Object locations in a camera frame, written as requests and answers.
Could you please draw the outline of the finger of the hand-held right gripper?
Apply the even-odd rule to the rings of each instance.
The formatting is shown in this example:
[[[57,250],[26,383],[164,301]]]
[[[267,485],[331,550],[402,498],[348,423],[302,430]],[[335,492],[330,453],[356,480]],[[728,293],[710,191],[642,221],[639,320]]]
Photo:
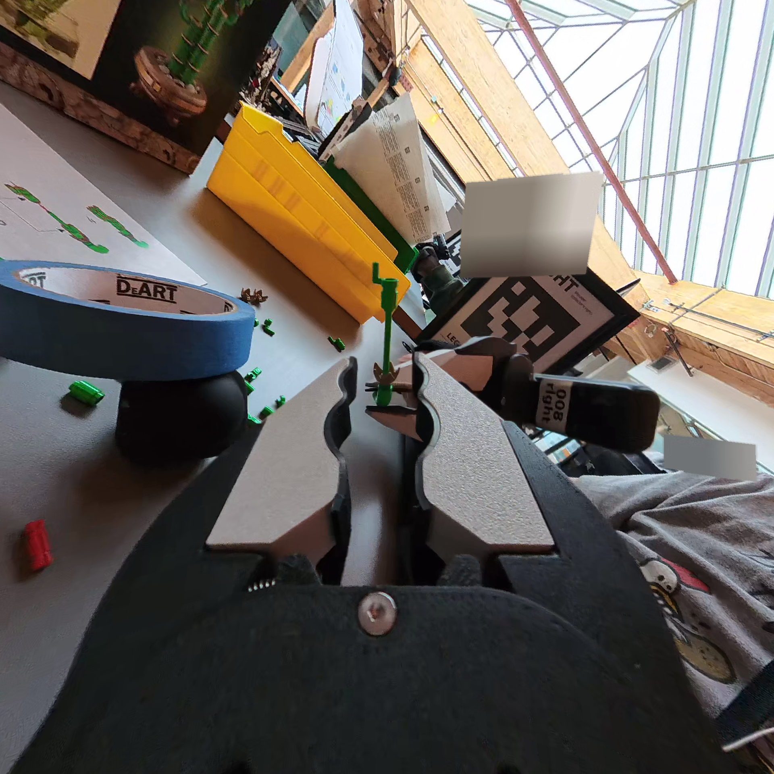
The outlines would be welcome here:
[[[383,427],[421,441],[417,430],[417,411],[405,406],[366,406],[365,413]]]
[[[500,337],[473,337],[460,345],[425,341],[416,345],[444,372],[474,393],[484,392],[493,375],[516,354],[516,345]]]

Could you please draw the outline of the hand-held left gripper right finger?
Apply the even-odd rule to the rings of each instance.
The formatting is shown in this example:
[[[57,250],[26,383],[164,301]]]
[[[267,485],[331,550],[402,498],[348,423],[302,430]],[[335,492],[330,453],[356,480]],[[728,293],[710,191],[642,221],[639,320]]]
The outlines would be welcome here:
[[[427,544],[448,563],[470,555],[548,554],[555,542],[501,418],[426,354],[413,357],[431,435],[416,466]]]

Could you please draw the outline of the green lego bamboo stem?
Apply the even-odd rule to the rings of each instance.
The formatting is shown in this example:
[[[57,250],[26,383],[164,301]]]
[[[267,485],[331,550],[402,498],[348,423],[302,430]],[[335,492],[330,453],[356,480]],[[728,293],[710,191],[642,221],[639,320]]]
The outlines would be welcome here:
[[[381,288],[381,309],[385,317],[382,363],[375,363],[375,405],[384,408],[392,400],[393,385],[398,373],[390,359],[392,345],[392,317],[398,306],[398,280],[379,275],[379,264],[372,265],[372,282]]]

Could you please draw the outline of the scattered small green lego pieces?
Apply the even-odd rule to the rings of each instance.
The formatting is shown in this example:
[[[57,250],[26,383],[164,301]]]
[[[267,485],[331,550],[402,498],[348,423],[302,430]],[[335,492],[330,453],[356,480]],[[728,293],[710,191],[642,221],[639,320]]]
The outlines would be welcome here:
[[[276,332],[270,318],[258,318],[243,380],[247,392],[247,421],[260,425],[299,394],[346,351],[339,337],[326,337],[325,355],[310,357],[311,346],[299,337]]]

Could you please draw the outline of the red lego piece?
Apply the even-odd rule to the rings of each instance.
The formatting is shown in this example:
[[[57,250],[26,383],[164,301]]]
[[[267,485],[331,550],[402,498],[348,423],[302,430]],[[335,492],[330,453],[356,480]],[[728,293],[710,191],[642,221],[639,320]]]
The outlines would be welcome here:
[[[53,564],[53,553],[45,520],[36,519],[25,525],[23,543],[30,571],[37,573]]]

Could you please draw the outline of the open lego instruction booklet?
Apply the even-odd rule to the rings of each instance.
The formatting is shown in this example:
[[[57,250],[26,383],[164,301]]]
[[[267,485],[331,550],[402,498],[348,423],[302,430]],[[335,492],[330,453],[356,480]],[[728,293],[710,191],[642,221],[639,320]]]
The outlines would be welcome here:
[[[363,38],[348,1],[333,1],[333,25],[314,45],[304,115],[324,138],[362,95]]]

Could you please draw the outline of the white lego instruction sheet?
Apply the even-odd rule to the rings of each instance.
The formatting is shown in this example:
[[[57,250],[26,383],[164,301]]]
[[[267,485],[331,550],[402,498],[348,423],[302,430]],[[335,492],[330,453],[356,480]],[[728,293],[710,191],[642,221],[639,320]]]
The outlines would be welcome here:
[[[3,106],[1,257],[206,284]]]

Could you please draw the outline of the lego set box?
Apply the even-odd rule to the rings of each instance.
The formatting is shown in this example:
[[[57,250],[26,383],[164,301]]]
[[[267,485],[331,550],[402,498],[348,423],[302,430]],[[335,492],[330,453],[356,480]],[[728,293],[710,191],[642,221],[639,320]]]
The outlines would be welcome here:
[[[2,80],[191,174],[289,4],[1,2]]]

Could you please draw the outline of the black framed marker sign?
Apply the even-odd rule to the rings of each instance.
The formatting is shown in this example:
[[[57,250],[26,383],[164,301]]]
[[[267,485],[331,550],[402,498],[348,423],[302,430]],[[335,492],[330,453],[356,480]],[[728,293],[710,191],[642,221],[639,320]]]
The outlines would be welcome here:
[[[525,354],[537,372],[561,374],[639,318],[639,312],[590,269],[579,275],[470,279],[431,291],[433,319],[416,343],[459,346],[495,337]]]

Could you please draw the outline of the black rounded object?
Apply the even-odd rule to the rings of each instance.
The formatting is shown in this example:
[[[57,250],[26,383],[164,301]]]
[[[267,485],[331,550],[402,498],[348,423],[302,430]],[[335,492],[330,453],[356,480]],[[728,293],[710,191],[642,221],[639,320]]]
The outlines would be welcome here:
[[[248,389],[238,372],[121,385],[116,447],[132,463],[169,467],[216,457],[248,424]]]

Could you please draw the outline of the person's grey printed shirt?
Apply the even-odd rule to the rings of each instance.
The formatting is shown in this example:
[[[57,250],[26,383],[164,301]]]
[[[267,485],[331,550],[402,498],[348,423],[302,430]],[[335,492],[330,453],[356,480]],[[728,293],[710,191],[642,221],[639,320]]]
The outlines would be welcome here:
[[[574,480],[618,531],[740,772],[772,772],[773,483],[681,471]]]

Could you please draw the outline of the green plastic bin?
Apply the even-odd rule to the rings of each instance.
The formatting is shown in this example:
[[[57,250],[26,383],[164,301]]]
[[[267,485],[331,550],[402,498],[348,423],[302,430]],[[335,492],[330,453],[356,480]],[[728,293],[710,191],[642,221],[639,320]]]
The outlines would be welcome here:
[[[418,257],[419,253],[417,249],[411,246],[410,243],[401,236],[398,230],[368,198],[349,173],[336,166],[333,157],[330,157],[326,161],[324,169],[360,211],[363,212],[366,218],[373,223],[373,226],[376,227],[392,247],[396,249],[397,255],[395,257],[395,265],[404,274],[408,274]]]

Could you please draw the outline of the blue masking tape roll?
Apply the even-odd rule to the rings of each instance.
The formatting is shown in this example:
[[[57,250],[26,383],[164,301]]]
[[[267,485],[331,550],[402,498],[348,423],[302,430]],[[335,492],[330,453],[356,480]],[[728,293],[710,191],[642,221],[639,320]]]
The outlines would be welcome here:
[[[197,380],[247,362],[253,308],[186,283],[116,269],[3,260],[1,355],[117,382]]]

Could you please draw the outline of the white printed tag sheet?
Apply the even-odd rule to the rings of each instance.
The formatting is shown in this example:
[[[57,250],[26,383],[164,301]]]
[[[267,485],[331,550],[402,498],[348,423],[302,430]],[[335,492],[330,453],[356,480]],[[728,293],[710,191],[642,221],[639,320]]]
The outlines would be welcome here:
[[[447,233],[447,212],[408,93],[372,113],[334,147],[333,157],[412,246]]]

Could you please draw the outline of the stacked yellow plastic bins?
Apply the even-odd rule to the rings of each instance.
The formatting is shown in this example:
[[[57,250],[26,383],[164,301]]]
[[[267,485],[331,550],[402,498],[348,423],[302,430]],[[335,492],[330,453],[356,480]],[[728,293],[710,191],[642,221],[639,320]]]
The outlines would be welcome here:
[[[384,322],[379,275],[410,281],[398,252],[283,124],[241,103],[208,190],[254,228],[359,324]]]

